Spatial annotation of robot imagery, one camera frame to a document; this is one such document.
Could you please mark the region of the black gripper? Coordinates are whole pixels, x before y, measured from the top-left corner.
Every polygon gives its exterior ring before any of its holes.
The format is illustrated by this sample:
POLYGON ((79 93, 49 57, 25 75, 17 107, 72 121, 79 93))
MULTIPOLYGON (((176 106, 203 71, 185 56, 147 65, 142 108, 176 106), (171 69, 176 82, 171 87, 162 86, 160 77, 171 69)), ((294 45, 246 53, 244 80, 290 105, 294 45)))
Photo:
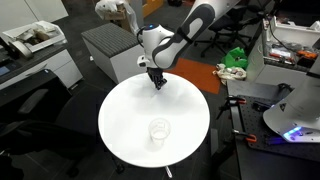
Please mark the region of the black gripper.
POLYGON ((163 70, 160 68, 147 68, 147 73, 151 80, 153 80, 153 84, 157 90, 160 90, 166 83, 167 80, 163 78, 163 70))

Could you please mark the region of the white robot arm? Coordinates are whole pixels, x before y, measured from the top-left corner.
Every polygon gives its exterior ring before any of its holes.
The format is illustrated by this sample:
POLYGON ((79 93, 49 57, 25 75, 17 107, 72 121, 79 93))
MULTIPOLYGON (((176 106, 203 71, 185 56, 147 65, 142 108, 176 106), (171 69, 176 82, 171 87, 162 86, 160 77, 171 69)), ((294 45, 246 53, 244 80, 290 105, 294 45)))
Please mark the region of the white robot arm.
POLYGON ((213 23, 234 8, 240 0, 195 0, 189 14, 172 32, 160 24, 149 24, 138 30, 144 54, 137 59, 145 67, 150 80, 160 90, 167 80, 164 70, 174 69, 179 56, 213 23))

